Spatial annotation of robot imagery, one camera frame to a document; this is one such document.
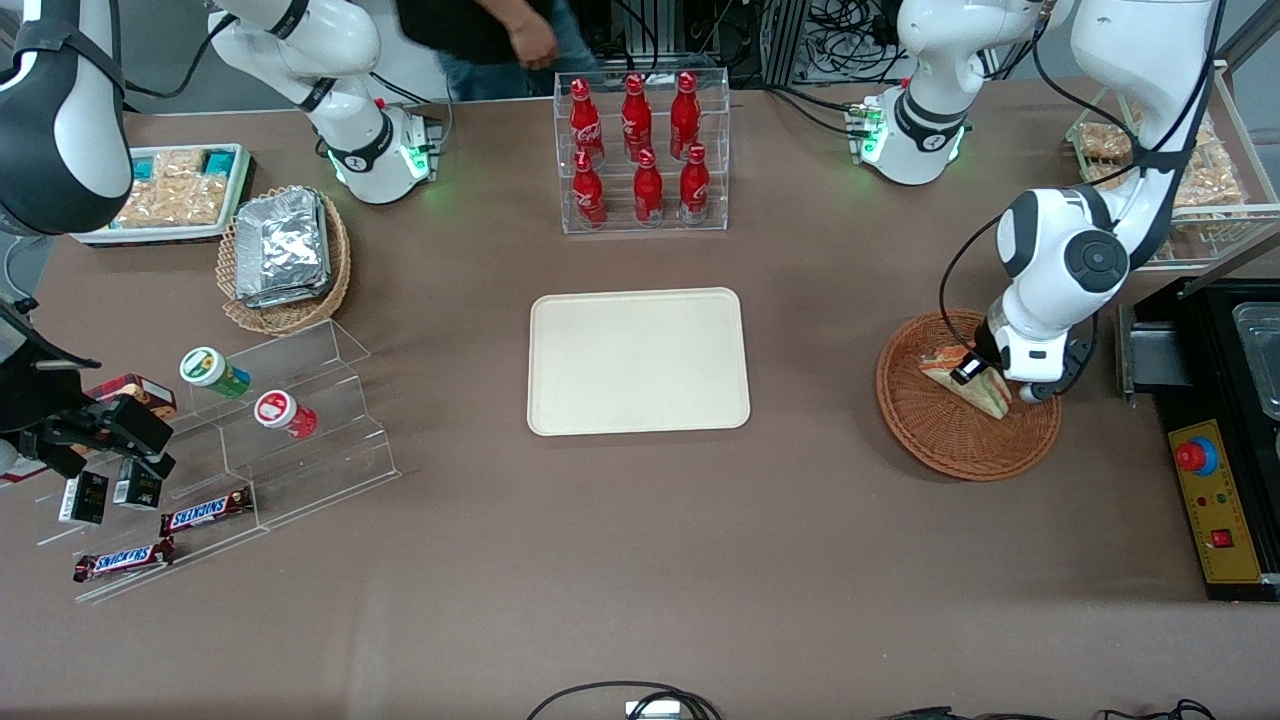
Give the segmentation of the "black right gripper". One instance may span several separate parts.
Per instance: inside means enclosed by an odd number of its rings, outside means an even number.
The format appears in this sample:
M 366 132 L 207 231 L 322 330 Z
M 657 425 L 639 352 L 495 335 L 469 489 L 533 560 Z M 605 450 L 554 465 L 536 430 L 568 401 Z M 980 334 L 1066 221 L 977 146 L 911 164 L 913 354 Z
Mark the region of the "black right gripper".
M 63 478 L 78 477 L 91 451 L 124 455 L 119 480 L 151 478 L 164 482 L 177 461 L 165 454 L 173 429 L 136 397 L 116 395 L 105 401 L 86 395 L 58 398 L 58 409 L 44 421 L 38 460 Z

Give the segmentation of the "bystander bare hand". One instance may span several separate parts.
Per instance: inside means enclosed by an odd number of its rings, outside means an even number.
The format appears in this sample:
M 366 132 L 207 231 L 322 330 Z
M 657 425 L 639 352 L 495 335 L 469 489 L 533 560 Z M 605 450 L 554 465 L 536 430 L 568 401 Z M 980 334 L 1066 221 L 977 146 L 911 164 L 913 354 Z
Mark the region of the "bystander bare hand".
M 541 15 L 532 13 L 506 23 L 511 46 L 521 67 L 543 70 L 559 56 L 556 32 Z

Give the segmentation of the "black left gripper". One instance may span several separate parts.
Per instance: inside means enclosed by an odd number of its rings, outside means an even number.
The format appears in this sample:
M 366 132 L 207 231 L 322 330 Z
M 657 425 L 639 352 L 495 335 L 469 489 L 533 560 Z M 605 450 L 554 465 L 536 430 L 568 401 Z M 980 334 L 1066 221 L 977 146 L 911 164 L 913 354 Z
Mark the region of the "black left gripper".
M 973 343 L 975 354 L 965 354 L 948 374 L 957 386 L 983 379 L 991 368 L 1000 375 L 1005 373 L 1005 350 L 998 346 L 988 320 L 977 327 Z

